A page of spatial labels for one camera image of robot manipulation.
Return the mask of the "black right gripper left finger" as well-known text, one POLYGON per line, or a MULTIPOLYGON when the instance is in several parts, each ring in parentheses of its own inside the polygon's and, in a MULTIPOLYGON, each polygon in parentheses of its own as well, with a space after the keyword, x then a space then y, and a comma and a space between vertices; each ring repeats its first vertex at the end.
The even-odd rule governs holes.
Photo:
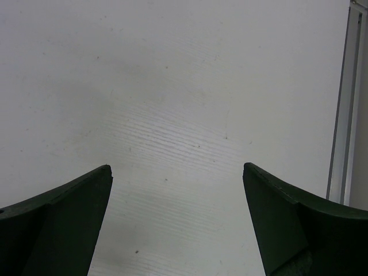
POLYGON ((111 189, 106 164, 1 208, 1 275, 87 275, 111 189))

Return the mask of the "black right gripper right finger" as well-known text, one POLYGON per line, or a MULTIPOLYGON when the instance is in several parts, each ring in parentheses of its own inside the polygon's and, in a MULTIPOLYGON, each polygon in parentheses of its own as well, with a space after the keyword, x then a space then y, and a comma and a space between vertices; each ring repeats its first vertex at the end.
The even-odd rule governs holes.
POLYGON ((253 163, 243 183, 266 275, 367 275, 367 211, 288 184, 253 163))

